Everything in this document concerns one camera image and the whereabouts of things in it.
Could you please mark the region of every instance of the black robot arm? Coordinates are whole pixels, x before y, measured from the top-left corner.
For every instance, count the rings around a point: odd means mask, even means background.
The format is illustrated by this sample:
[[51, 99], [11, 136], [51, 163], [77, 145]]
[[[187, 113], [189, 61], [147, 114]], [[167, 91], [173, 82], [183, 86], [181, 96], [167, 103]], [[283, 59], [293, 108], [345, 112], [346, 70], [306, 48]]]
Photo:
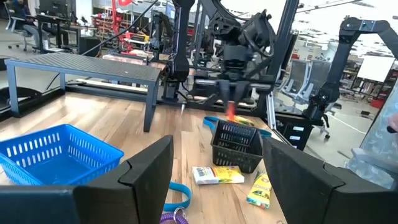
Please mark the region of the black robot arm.
[[310, 120], [321, 120], [326, 107], [340, 97], [340, 80], [349, 52], [361, 34], [379, 34], [395, 58], [398, 58], [398, 35], [387, 21], [369, 21], [350, 17], [340, 25], [339, 44], [328, 78], [319, 92], [310, 98], [304, 115]]

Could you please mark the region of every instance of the computer monitor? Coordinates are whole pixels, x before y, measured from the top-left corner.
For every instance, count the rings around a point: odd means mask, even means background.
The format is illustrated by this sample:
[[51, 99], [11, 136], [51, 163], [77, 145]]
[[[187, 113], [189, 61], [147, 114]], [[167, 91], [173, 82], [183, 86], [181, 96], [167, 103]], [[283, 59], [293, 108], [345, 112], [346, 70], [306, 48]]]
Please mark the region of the computer monitor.
[[307, 63], [300, 60], [292, 60], [290, 69], [290, 79], [293, 80], [291, 93], [298, 93], [303, 86], [304, 78], [307, 72]]
[[66, 0], [40, 0], [40, 12], [51, 16], [68, 16], [68, 3]]
[[316, 95], [326, 82], [331, 67], [330, 62], [313, 60], [310, 70], [310, 81], [313, 84], [311, 95]]

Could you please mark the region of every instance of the gray metal bench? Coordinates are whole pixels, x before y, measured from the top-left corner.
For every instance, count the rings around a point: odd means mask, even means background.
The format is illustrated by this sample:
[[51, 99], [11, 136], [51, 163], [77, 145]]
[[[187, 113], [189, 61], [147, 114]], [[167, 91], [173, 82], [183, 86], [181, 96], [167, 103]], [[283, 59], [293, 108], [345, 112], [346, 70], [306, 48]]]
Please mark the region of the gray metal bench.
[[133, 96], [145, 98], [144, 132], [149, 132], [150, 130], [159, 87], [160, 70], [157, 68], [66, 53], [36, 55], [26, 59], [12, 58], [7, 59], [5, 62], [13, 116], [21, 116], [17, 98], [15, 67], [25, 67], [59, 72], [60, 88], [63, 91], [67, 91], [65, 74], [147, 85], [146, 96], [135, 93], [128, 93], [127, 95], [131, 96], [132, 99]]

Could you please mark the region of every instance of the blue object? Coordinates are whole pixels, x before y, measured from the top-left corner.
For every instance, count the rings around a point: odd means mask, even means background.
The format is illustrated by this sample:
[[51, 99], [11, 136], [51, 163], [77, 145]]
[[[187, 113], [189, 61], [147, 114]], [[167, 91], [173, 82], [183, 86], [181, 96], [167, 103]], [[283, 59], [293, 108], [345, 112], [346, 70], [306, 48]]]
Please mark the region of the blue object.
[[188, 199], [179, 203], [165, 203], [163, 211], [174, 212], [178, 207], [188, 208], [192, 197], [191, 190], [187, 186], [175, 182], [170, 182], [169, 189], [184, 193]]
[[[203, 124], [208, 126], [211, 130], [212, 133], [214, 133], [215, 129], [216, 129], [216, 123], [217, 121], [222, 120], [220, 118], [217, 117], [212, 117], [212, 116], [205, 116], [205, 118], [203, 118]], [[271, 133], [263, 130], [263, 129], [257, 129], [260, 134], [261, 134], [261, 138], [266, 138], [266, 137], [271, 137]]]
[[0, 142], [0, 165], [18, 185], [80, 185], [119, 165], [124, 153], [62, 124]]

